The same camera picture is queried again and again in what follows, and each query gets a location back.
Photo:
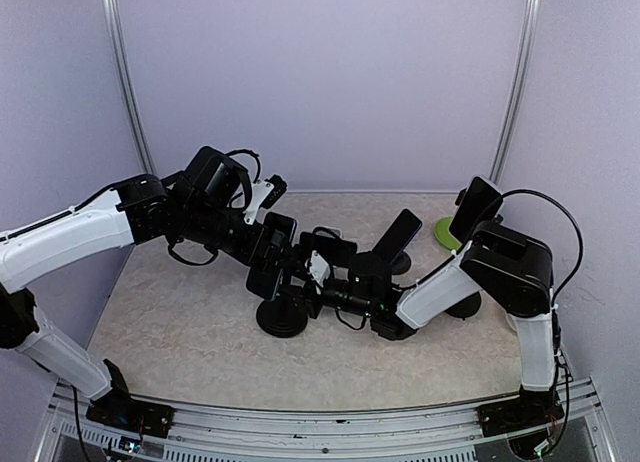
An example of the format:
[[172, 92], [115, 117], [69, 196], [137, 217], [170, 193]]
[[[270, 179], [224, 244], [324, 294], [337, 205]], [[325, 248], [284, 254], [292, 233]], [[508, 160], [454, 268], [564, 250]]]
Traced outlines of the black gooseneck phone stand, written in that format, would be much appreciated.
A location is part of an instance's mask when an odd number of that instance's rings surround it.
[[263, 300], [256, 311], [256, 322], [267, 334], [281, 339], [300, 335], [307, 327], [306, 302], [300, 301], [305, 286], [314, 285], [300, 246], [286, 243], [279, 255], [277, 268], [283, 270], [272, 300]]

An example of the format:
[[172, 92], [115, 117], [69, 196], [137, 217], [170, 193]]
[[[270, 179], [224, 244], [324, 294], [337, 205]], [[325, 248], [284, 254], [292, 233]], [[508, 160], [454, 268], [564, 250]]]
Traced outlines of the blue-edged black smartphone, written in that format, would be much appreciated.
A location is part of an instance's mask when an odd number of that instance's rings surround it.
[[266, 301], [273, 300], [284, 273], [283, 260], [291, 247], [297, 222], [276, 212], [268, 212], [263, 232], [246, 280], [246, 288]]

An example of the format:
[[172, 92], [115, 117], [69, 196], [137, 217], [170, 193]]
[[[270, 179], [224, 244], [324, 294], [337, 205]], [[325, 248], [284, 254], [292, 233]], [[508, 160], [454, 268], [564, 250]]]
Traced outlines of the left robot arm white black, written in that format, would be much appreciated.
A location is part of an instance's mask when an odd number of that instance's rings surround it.
[[166, 239], [191, 241], [212, 256], [225, 252], [258, 263], [266, 234], [257, 222], [287, 190], [278, 175], [250, 176], [239, 150], [201, 148], [188, 166], [165, 178], [142, 174], [99, 190], [86, 201], [1, 235], [1, 346], [20, 352], [66, 380], [121, 427], [140, 416], [119, 368], [100, 360], [56, 327], [37, 307], [31, 282], [111, 249]]

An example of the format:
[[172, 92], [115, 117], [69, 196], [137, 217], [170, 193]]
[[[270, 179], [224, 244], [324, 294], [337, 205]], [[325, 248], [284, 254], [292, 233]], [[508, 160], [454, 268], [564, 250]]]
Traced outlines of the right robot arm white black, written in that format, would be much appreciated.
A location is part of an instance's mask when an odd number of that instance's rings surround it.
[[441, 313], [471, 317], [487, 294], [508, 314], [518, 337], [524, 394], [513, 401], [512, 418], [531, 426], [549, 411], [559, 330], [546, 244], [485, 221], [436, 269], [406, 287], [393, 283], [392, 259], [378, 250], [352, 253], [340, 279], [332, 272], [336, 262], [312, 250], [297, 275], [302, 285], [281, 290], [310, 317], [324, 307], [354, 314], [391, 341], [413, 336]]

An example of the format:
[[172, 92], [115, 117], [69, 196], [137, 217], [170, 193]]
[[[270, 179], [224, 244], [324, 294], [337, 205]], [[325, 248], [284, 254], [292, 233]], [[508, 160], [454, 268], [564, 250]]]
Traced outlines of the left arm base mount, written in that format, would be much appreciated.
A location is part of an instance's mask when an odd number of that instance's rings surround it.
[[120, 369], [108, 359], [103, 360], [110, 376], [109, 390], [92, 399], [86, 418], [105, 426], [135, 432], [139, 436], [166, 439], [174, 417], [174, 408], [133, 398]]

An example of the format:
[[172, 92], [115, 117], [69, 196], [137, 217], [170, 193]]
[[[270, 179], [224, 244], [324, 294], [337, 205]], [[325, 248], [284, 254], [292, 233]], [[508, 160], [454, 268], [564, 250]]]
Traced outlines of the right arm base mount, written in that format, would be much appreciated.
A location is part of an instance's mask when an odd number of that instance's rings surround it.
[[520, 387], [516, 398], [483, 404], [477, 414], [483, 436], [492, 437], [562, 419], [564, 409], [556, 389], [535, 392]]

